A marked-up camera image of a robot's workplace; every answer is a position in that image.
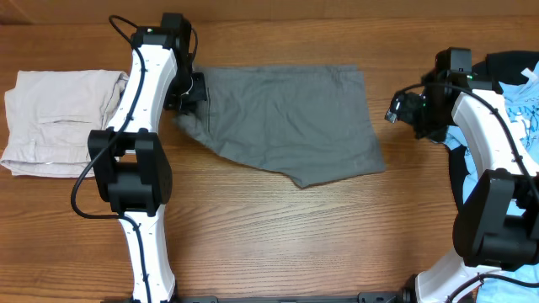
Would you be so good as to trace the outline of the grey shorts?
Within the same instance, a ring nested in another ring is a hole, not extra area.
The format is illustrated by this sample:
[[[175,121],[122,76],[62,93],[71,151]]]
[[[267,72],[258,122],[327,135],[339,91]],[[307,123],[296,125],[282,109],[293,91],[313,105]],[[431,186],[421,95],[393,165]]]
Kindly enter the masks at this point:
[[[174,122],[218,156],[283,173],[300,188],[385,171],[356,66],[201,71],[207,98]]]

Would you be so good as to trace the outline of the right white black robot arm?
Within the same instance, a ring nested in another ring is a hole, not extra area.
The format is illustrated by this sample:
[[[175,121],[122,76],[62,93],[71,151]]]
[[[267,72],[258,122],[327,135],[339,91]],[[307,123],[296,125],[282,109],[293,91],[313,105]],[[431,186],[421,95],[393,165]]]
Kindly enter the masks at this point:
[[[411,125],[418,139],[440,140],[449,126],[459,127],[478,183],[457,208],[453,248],[443,258],[397,293],[359,300],[458,302],[488,279],[537,288],[507,275],[538,263],[538,165],[510,123],[499,86],[473,72],[469,49],[456,47],[436,55],[418,86],[421,94],[414,86],[395,92],[386,120]]]

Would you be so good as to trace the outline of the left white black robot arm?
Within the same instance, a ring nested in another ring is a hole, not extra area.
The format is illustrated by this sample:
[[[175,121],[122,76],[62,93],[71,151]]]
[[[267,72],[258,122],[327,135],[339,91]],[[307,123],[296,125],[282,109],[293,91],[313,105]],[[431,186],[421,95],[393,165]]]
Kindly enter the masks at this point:
[[[85,170],[125,233],[134,276],[128,300],[177,302],[164,229],[173,174],[158,126],[163,111],[188,114],[207,99],[205,76],[193,68],[198,36],[183,14],[164,13],[160,25],[138,26],[126,40],[129,80],[110,122],[89,133]]]

